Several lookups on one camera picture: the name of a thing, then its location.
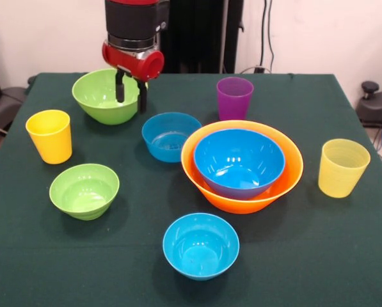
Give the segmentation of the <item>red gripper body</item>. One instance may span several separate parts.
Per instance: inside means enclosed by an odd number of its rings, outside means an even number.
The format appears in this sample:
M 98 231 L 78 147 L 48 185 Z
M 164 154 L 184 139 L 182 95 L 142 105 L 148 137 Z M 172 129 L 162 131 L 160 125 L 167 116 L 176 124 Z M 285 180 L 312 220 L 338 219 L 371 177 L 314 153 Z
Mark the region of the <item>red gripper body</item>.
M 104 42 L 102 56 L 108 65 L 122 69 L 140 81 L 156 79 L 164 66 L 164 55 L 157 49 L 128 52 Z

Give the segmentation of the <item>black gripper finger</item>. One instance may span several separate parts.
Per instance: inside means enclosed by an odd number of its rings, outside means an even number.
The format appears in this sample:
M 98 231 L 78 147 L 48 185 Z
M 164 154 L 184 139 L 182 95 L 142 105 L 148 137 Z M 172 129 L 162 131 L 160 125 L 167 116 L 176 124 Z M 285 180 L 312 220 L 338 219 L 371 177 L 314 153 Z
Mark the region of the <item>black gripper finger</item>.
M 138 95 L 138 112 L 144 113 L 147 110 L 147 84 L 143 81 L 137 81 Z
M 123 84 L 123 77 L 125 72 L 118 68 L 115 75 L 115 91 L 116 91 L 116 100 L 119 103 L 123 103 L 125 100 L 125 90 Z

